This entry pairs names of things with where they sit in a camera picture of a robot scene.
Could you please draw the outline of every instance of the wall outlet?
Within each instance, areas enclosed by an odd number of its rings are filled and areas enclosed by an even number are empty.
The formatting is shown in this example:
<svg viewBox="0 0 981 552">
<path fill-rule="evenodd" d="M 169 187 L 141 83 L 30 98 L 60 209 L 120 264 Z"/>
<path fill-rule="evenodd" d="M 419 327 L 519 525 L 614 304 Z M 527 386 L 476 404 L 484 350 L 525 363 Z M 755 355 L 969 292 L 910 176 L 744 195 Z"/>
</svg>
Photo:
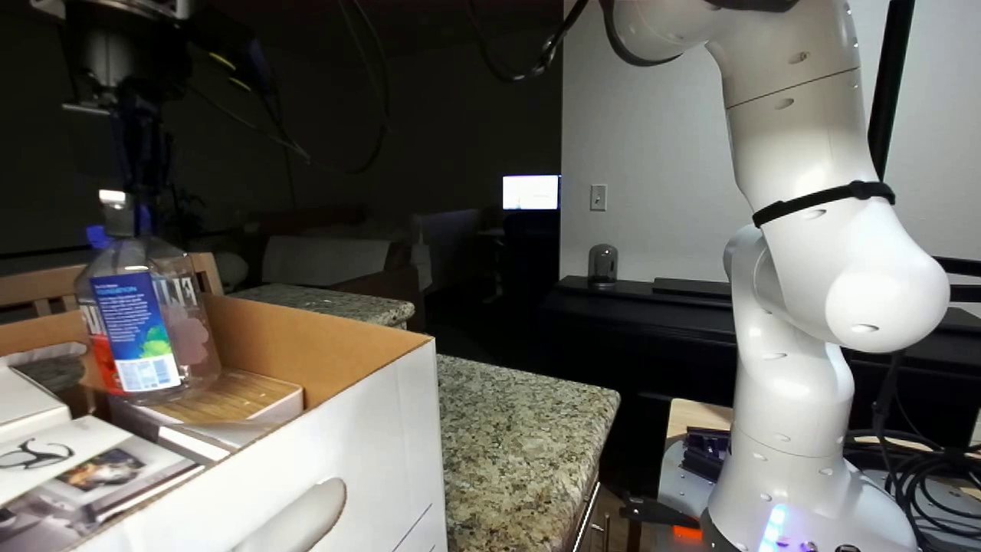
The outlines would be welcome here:
<svg viewBox="0 0 981 552">
<path fill-rule="evenodd" d="M 608 187 L 604 184 L 588 187 L 588 212 L 608 212 Z"/>
</svg>

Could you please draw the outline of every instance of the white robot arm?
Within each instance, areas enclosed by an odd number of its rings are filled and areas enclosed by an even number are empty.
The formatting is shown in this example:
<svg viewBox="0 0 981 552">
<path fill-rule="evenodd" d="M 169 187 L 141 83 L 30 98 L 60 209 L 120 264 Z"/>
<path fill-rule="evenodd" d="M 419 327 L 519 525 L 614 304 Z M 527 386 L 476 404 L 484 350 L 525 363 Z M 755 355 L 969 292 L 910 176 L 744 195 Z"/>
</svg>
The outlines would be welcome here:
<svg viewBox="0 0 981 552">
<path fill-rule="evenodd" d="M 943 270 L 899 225 L 862 117 L 843 0 L 616 0 L 614 45 L 670 61 L 706 44 L 724 75 L 736 181 L 755 209 L 728 246 L 740 342 L 734 458 L 715 549 L 918 549 L 904 512 L 843 461 L 851 370 L 943 316 Z"/>
</svg>

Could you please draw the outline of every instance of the book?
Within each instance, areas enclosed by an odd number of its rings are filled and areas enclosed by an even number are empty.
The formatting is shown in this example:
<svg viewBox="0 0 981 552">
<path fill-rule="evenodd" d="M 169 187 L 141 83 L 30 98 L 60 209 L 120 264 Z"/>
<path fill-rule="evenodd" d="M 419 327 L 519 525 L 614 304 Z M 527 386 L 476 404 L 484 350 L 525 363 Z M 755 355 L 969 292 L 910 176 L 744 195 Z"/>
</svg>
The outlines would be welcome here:
<svg viewBox="0 0 981 552">
<path fill-rule="evenodd" d="M 301 416 L 304 386 L 264 373 L 224 370 L 216 386 L 192 399 L 161 404 L 112 399 L 107 404 L 115 424 L 217 462 Z"/>
<path fill-rule="evenodd" d="M 0 444 L 0 552 L 75 549 L 205 465 L 98 416 Z"/>
</svg>

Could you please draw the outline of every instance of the table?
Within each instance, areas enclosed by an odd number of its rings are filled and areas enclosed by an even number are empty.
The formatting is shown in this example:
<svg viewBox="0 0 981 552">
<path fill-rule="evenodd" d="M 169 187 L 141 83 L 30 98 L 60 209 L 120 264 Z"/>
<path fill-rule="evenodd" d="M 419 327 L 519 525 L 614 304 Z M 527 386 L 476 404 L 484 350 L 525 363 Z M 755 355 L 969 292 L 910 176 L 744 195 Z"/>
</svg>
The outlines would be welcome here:
<svg viewBox="0 0 981 552">
<path fill-rule="evenodd" d="M 404 299 L 264 285 L 240 296 L 388 323 Z M 595 490 L 618 391 L 438 355 L 451 549 L 567 549 Z"/>
</svg>

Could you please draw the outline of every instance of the white wall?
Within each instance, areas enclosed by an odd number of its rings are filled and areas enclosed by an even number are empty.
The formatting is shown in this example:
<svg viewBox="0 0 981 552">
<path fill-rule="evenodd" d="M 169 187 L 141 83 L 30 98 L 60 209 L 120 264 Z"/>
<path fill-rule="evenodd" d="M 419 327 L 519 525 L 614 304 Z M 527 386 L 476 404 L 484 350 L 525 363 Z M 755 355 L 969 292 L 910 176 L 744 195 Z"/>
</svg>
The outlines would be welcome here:
<svg viewBox="0 0 981 552">
<path fill-rule="evenodd" d="M 864 93 L 887 0 L 851 0 Z M 899 216 L 934 256 L 981 258 L 981 20 L 977 0 L 918 4 L 887 181 Z M 624 278 L 724 278 L 722 251 L 747 225 L 729 168 L 722 77 L 706 50 L 670 67 L 628 67 L 604 37 L 599 4 L 564 50 L 562 276 L 585 273 L 595 242 L 618 249 Z M 585 187 L 608 184 L 608 212 Z"/>
</svg>

